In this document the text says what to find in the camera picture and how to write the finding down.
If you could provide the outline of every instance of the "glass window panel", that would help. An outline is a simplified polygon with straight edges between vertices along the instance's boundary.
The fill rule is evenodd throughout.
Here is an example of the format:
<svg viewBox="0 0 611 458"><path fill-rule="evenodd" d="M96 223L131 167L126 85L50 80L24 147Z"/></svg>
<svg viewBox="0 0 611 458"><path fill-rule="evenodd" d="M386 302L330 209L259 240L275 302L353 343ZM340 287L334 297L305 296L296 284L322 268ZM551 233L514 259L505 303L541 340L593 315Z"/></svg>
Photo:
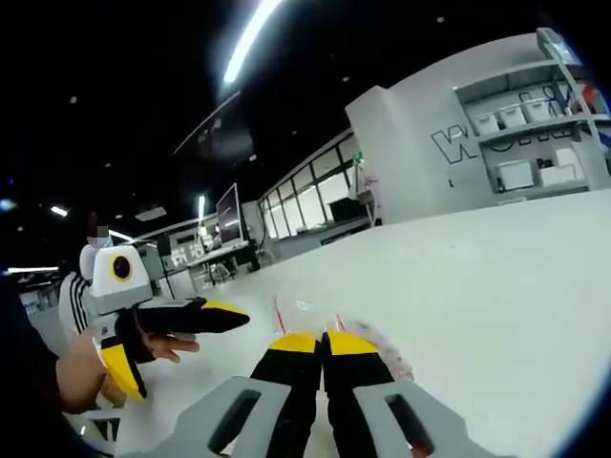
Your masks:
<svg viewBox="0 0 611 458"><path fill-rule="evenodd" d="M269 193L269 196L267 196L267 198L269 199L269 206L270 207L274 207L276 205L278 205L278 203L280 203L280 199L278 198L278 190L274 189L271 193Z"/></svg>
<svg viewBox="0 0 611 458"><path fill-rule="evenodd" d="M318 189L321 191L321 197L323 198L323 203L325 204L327 217L332 219L333 216L331 214L329 204L339 200L340 198L345 198L348 196L348 187L346 185L346 180L344 179L344 174L337 174L333 177L327 178L322 183L319 183Z"/></svg>
<svg viewBox="0 0 611 458"><path fill-rule="evenodd" d="M282 239L284 237L288 237L288 228L286 227L286 220L284 219L284 213L280 203L271 207L271 215L276 223L278 238Z"/></svg>
<svg viewBox="0 0 611 458"><path fill-rule="evenodd" d="M297 206L296 198L289 198L283 200L284 212L286 213L286 220L288 221L288 229L290 230L291 236L296 236L299 229L304 228L304 222L302 221L302 214L299 213L299 207Z"/></svg>
<svg viewBox="0 0 611 458"><path fill-rule="evenodd" d="M318 159L315 159L314 162L312 162L312 166L314 167L314 175L317 178L320 178L336 167L339 167L340 158L337 156L337 151L335 151L335 148L327 151Z"/></svg>
<svg viewBox="0 0 611 458"><path fill-rule="evenodd" d="M285 200L286 198L289 198L290 196L292 196L294 194L293 192L293 185L292 183L289 181L281 184L278 187L278 190L280 191L280 198L282 200Z"/></svg>
<svg viewBox="0 0 611 458"><path fill-rule="evenodd" d="M297 191L300 191L302 188L312 184L314 181L314 177L312 176L312 171L309 168L309 165L306 165L302 170L297 172L293 177L293 182L295 183L295 188Z"/></svg>
<svg viewBox="0 0 611 458"><path fill-rule="evenodd" d="M325 224L325 214L323 214L323 207L321 201L318 199L318 193L314 186L304 189L297 195L299 204L302 207L304 213L305 227L307 229L313 229L321 224Z"/></svg>
<svg viewBox="0 0 611 458"><path fill-rule="evenodd" d="M344 163L351 164L354 155L356 155L359 151L360 147L355 135L340 143L340 153L342 154L342 160Z"/></svg>
<svg viewBox="0 0 611 458"><path fill-rule="evenodd" d="M276 228L274 227L274 221L271 218L271 212L269 211L269 205L267 204L267 199L265 200L265 205L263 206L263 221L265 221L265 227L267 228L267 234L272 239L277 239L278 234L276 234Z"/></svg>
<svg viewBox="0 0 611 458"><path fill-rule="evenodd" d="M354 166L346 169L346 175L348 176L350 186L352 186L352 183L354 182Z"/></svg>

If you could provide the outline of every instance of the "window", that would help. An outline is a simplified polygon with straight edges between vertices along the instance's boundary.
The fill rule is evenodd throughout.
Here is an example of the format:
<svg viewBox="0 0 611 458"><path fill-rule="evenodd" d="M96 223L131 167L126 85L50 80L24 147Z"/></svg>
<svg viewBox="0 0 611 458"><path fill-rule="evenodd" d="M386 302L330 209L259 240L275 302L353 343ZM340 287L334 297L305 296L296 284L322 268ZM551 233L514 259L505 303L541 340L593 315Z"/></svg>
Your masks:
<svg viewBox="0 0 611 458"><path fill-rule="evenodd" d="M295 183L295 189L299 193L306 186L309 186L314 181L314 177L312 176L312 171L309 168L309 164L306 165L302 170L297 172L293 177L293 182Z"/></svg>
<svg viewBox="0 0 611 458"><path fill-rule="evenodd" d="M286 219L284 219L283 207L280 205L280 198L278 196L278 190L275 189L267 197L269 199L269 208L271 209L271 217L274 218L276 223L276 231L278 232L278 238L288 237L288 228L286 227Z"/></svg>
<svg viewBox="0 0 611 458"><path fill-rule="evenodd" d="M356 136L354 135L340 143L340 153L345 164L351 164L354 155L356 155L359 151L361 151L361 149L359 148L359 144L356 141Z"/></svg>
<svg viewBox="0 0 611 458"><path fill-rule="evenodd" d="M314 159L312 162L314 167L314 175L317 178L322 177L324 174L328 174L331 170L334 170L340 166L340 158L337 156L335 148L328 150L322 156Z"/></svg>
<svg viewBox="0 0 611 458"><path fill-rule="evenodd" d="M265 221L267 234L269 234L272 239L277 239L278 234L276 233L276 226L274 226L274 221L271 218L271 210L269 210L269 201L267 199L263 200L263 221Z"/></svg>
<svg viewBox="0 0 611 458"><path fill-rule="evenodd" d="M291 236L295 236L298 230L304 227L304 222L302 221L302 214L297 205L297 199L294 196L293 183L289 180L282 184L278 190L280 191L280 198L283 201L288 229Z"/></svg>
<svg viewBox="0 0 611 458"><path fill-rule="evenodd" d="M348 183L352 186L352 182L354 181L354 166L351 166L346 169L346 176L348 177Z"/></svg>
<svg viewBox="0 0 611 458"><path fill-rule="evenodd" d="M318 193L314 185L305 188L297 195L297 198L299 199L299 204L304 213L305 227L307 229L313 229L320 224L325 224L323 207L321 206L321 201L318 199Z"/></svg>
<svg viewBox="0 0 611 458"><path fill-rule="evenodd" d="M327 217L329 219L332 219L331 208L329 207L329 204L348 196L348 186L346 185L344 173L339 173L337 175L327 178L318 185L318 189L321 192L321 198L323 198L323 203L325 204L325 211L327 212Z"/></svg>
<svg viewBox="0 0 611 458"><path fill-rule="evenodd" d="M302 228L315 229L332 220L330 204L348 196L347 181L354 180L352 159L359 151L356 137L344 136L341 143L317 156L262 199L270 237L295 236Z"/></svg>
<svg viewBox="0 0 611 458"><path fill-rule="evenodd" d="M271 207L271 215L274 218L274 222L276 222L276 229L278 230L278 238L282 239L284 237L288 237L288 228L286 227L286 220L284 219L283 207L280 206L280 202Z"/></svg>

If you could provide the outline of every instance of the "black and white striped shirt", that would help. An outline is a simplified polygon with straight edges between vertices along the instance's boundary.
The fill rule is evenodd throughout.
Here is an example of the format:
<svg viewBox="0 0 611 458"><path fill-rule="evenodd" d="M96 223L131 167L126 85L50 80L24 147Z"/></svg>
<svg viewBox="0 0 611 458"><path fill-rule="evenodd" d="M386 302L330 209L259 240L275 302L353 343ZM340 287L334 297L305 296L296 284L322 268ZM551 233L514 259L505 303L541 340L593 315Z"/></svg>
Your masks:
<svg viewBox="0 0 611 458"><path fill-rule="evenodd" d="M72 272L66 276L59 289L59 320L68 341L81 334L89 325L83 306L83 295L89 291L89 284L80 275Z"/></svg>

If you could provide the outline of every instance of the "yellow plastic part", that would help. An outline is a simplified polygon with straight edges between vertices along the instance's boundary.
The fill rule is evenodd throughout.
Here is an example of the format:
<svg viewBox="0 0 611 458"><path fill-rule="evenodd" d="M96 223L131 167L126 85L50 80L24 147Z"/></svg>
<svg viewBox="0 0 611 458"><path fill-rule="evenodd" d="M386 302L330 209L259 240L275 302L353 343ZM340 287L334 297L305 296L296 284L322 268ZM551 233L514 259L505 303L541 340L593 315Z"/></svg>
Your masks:
<svg viewBox="0 0 611 458"><path fill-rule="evenodd" d="M242 312L240 309L232 306L232 305L227 305L226 303L222 303L222 302L216 302L216 301L210 301L205 303L204 305L201 306L201 309L204 308L219 308L220 310L226 310L228 312L233 312L233 313L239 313L241 315L246 315L244 312Z"/></svg>
<svg viewBox="0 0 611 458"><path fill-rule="evenodd" d="M327 334L331 342L331 354L334 356L362 355L378 351L375 345L353 334L341 331L328 331Z"/></svg>
<svg viewBox="0 0 611 458"><path fill-rule="evenodd" d="M125 348L123 344L102 348L102 358L106 364L106 368L111 373L111 377L116 382L116 385L123 390L128 396L131 396L140 401L144 400L137 387L136 378L132 373L132 368L127 362Z"/></svg>
<svg viewBox="0 0 611 458"><path fill-rule="evenodd" d="M269 346L270 350L314 353L316 339L309 334L287 334Z"/></svg>

